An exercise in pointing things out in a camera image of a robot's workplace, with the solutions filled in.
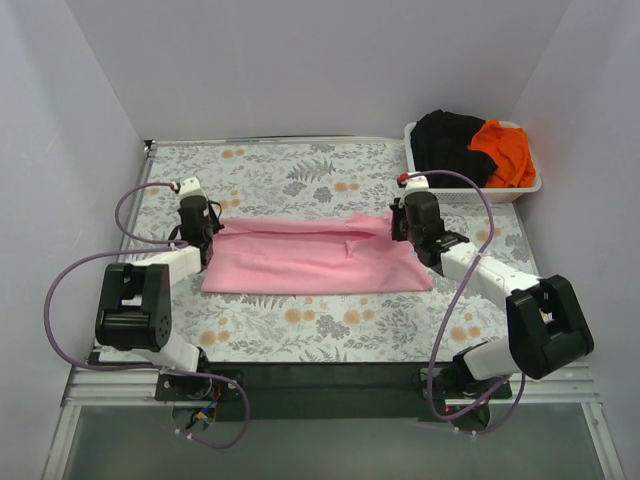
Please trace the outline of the pink t-shirt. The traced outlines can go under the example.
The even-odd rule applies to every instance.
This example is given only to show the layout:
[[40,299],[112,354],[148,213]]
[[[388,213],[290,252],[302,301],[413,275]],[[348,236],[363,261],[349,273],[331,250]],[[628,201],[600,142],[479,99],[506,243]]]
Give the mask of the pink t-shirt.
[[391,215],[276,220],[230,218],[214,236],[202,290],[256,295],[421,292],[431,275],[407,242],[391,237]]

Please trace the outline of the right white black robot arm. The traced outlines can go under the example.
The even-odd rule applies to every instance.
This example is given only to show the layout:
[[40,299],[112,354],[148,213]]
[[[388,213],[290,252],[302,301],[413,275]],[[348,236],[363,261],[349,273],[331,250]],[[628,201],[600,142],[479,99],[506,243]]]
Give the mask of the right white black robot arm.
[[424,266],[474,290],[506,315],[506,337],[459,352],[427,377],[427,385],[471,398],[490,380],[516,373],[539,380],[593,351],[568,279],[540,278],[480,252],[467,237],[445,228],[431,193],[397,198],[390,209],[393,240],[410,242]]

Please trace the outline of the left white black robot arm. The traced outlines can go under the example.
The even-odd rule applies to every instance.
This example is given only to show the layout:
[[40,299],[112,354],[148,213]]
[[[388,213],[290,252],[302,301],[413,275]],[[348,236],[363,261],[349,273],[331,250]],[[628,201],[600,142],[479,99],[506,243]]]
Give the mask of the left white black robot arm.
[[179,200],[180,224],[170,238],[185,247],[107,266],[95,326],[100,345],[168,369],[169,386],[193,400],[205,398],[214,381],[204,351],[173,328],[171,288],[208,266],[213,236],[223,228],[213,205],[203,194]]

